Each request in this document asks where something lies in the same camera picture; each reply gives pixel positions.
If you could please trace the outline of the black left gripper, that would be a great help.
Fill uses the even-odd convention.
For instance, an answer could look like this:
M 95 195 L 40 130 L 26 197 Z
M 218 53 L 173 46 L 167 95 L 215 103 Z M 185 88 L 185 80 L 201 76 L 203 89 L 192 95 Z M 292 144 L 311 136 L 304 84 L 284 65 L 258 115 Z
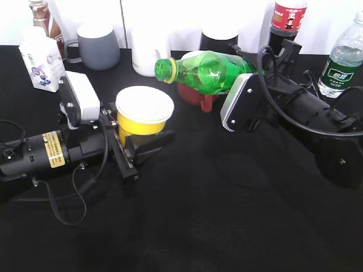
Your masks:
M 138 180 L 136 167 L 175 140 L 173 130 L 164 130 L 166 121 L 171 115 L 155 118 L 143 111 L 140 114 L 124 113 L 124 146 L 133 150 L 133 162 L 121 143 L 119 124 L 114 115 L 111 109 L 107 109 L 101 103 L 100 120 L 105 124 L 111 156 L 123 183 L 131 184 Z

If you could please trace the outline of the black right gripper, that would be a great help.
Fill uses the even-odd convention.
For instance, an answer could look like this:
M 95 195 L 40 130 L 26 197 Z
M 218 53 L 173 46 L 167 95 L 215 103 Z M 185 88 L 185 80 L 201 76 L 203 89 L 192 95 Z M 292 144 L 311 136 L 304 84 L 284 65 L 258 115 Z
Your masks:
M 229 56 L 229 61 L 238 67 L 256 67 L 256 61 L 250 58 L 250 54 L 242 50 L 236 43 L 230 43 L 229 48 L 233 54 Z M 279 54 L 279 66 L 294 65 L 302 46 L 292 40 L 284 39 L 282 41 L 282 49 Z M 307 89 L 300 84 L 279 75 L 277 80 L 272 73 L 265 77 L 266 89 L 271 97 L 268 99 L 263 91 L 260 81 L 260 90 L 263 93 L 263 100 L 260 103 L 259 112 L 252 119 L 248 130 L 239 130 L 245 132 L 253 132 L 258 129 L 259 122 L 267 122 L 273 126 L 286 126 L 289 129 L 297 129 L 304 131 L 302 126 L 304 123 L 299 121 L 291 113 L 287 112 L 287 107 L 297 97 L 308 93 Z

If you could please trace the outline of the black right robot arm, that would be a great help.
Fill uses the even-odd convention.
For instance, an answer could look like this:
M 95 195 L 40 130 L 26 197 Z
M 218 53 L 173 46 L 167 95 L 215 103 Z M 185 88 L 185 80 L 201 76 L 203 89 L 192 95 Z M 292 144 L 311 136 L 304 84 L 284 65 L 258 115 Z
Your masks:
M 259 71 L 238 76 L 220 111 L 228 131 L 255 131 L 262 122 L 283 127 L 315 157 L 321 174 L 346 189 L 362 188 L 362 114 L 342 113 L 324 100 L 310 71 L 307 83 L 291 79 L 301 46 L 282 41 L 275 56 L 269 47 L 258 53 Z

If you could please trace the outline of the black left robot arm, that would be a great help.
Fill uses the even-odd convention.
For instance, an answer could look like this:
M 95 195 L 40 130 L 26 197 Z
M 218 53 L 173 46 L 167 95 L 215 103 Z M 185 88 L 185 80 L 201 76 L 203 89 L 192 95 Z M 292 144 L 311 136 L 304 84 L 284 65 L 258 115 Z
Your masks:
M 171 144 L 172 130 L 130 135 L 121 140 L 116 107 L 102 109 L 97 121 L 70 130 L 60 114 L 60 129 L 1 144 L 1 181 L 43 179 L 79 163 L 90 163 L 108 151 L 124 181 L 138 179 L 137 166 Z

